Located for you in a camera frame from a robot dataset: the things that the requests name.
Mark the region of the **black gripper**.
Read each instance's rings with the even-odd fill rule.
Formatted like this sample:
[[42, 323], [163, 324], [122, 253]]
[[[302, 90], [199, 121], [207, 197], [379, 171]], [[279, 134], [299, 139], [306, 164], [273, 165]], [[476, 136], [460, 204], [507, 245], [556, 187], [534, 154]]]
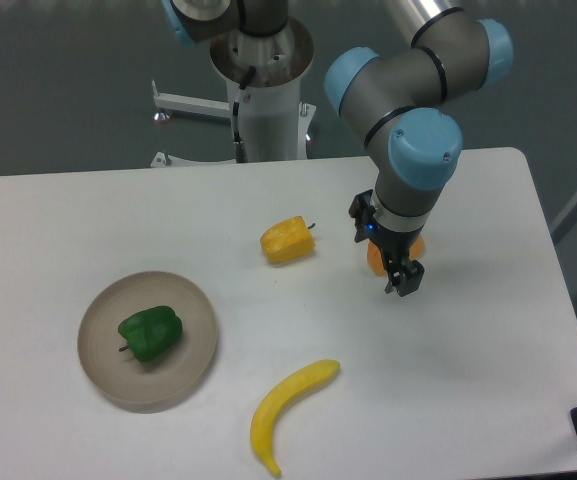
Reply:
[[357, 194], [348, 214], [354, 222], [355, 243], [369, 240], [382, 253], [399, 259], [388, 260], [384, 266], [388, 278], [384, 292], [396, 292], [400, 297], [416, 292], [425, 273], [418, 261], [425, 253], [425, 241], [421, 237], [425, 215], [396, 214], [372, 190]]

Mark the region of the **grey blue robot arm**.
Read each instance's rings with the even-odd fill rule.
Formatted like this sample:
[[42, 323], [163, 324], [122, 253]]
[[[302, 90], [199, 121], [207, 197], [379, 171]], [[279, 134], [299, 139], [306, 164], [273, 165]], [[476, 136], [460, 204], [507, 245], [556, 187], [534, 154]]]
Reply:
[[[367, 47], [351, 49], [329, 67], [324, 90], [378, 170], [375, 186], [351, 203], [355, 238], [376, 246], [387, 290], [406, 296], [424, 275], [412, 245], [463, 149], [459, 126], [440, 106], [502, 80], [514, 51], [502, 24], [475, 20], [456, 1], [388, 7], [408, 50], [384, 59]], [[166, 1], [163, 11], [179, 42], [210, 45], [228, 89], [236, 161], [296, 158], [300, 82], [314, 43], [288, 3]]]

